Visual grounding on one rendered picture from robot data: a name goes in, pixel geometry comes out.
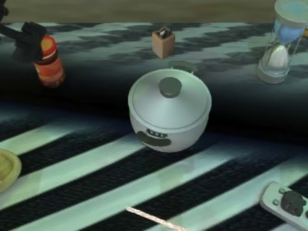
pot handle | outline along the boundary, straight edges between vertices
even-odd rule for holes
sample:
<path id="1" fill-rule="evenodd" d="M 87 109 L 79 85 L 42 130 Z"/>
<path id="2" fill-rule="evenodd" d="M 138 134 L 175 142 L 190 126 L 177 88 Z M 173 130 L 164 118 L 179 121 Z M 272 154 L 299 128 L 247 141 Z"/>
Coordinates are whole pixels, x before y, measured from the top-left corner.
<path id="1" fill-rule="evenodd" d="M 195 64 L 189 63 L 187 61 L 170 61 L 168 63 L 169 68 L 173 69 L 174 67 L 183 67 L 185 69 L 189 69 L 191 73 L 196 73 L 198 68 Z"/>

striped surface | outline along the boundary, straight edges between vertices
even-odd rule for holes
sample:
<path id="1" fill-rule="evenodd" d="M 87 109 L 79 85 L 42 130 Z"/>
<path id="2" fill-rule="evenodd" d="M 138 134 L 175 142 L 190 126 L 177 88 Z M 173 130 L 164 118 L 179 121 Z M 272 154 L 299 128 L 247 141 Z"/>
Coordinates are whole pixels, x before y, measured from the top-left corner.
<path id="1" fill-rule="evenodd" d="M 272 24 L 172 24 L 175 54 L 160 60 L 151 51 L 151 32 L 164 24 L 44 24 L 55 37 L 67 73 L 62 98 L 126 104 L 132 83 L 171 60 L 197 65 L 209 87 L 212 114 L 241 122 L 308 130 L 308 39 L 302 39 L 287 80 L 267 85 L 256 77 Z M 20 29 L 21 24 L 10 25 Z M 33 65 L 9 59 L 13 41 L 0 42 L 0 90 L 8 94 L 54 96 L 39 83 Z"/>
<path id="2" fill-rule="evenodd" d="M 127 121 L 2 114 L 0 148 L 15 152 L 23 171 L 0 195 L 0 231 L 167 231 L 127 206 L 190 231 L 292 231 L 259 207 L 261 190 L 276 180 L 308 196 L 303 147 L 206 134 L 164 154 L 140 144 Z"/>

brown wall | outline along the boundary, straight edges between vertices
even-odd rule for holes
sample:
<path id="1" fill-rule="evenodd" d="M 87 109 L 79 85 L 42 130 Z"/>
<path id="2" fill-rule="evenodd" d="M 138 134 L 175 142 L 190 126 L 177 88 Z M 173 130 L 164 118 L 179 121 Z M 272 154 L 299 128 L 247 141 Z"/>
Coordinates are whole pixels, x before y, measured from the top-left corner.
<path id="1" fill-rule="evenodd" d="M 7 0 L 4 22 L 273 22 L 275 0 Z"/>

pot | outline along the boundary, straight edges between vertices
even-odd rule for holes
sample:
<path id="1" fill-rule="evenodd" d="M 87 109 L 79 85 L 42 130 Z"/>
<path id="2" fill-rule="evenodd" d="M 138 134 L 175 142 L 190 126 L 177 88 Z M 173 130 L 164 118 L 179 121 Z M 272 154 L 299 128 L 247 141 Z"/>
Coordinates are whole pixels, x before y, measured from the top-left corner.
<path id="1" fill-rule="evenodd" d="M 196 66 L 184 61 L 168 65 L 133 84 L 128 106 L 139 140 L 154 150 L 172 153 L 198 141 L 207 125 L 212 98 L 204 82 L 194 75 Z"/>

hourglass base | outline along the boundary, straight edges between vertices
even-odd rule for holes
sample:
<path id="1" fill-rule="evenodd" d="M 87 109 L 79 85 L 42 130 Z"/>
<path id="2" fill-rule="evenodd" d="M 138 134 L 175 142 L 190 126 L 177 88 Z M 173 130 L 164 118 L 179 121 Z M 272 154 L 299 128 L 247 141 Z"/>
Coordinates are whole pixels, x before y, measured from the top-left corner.
<path id="1" fill-rule="evenodd" d="M 287 75 L 288 75 L 288 70 L 282 74 L 281 73 L 274 74 L 274 73 L 264 71 L 264 69 L 262 68 L 261 62 L 259 62 L 257 66 L 257 76 L 259 77 L 260 80 L 268 84 L 282 83 L 285 81 Z"/>

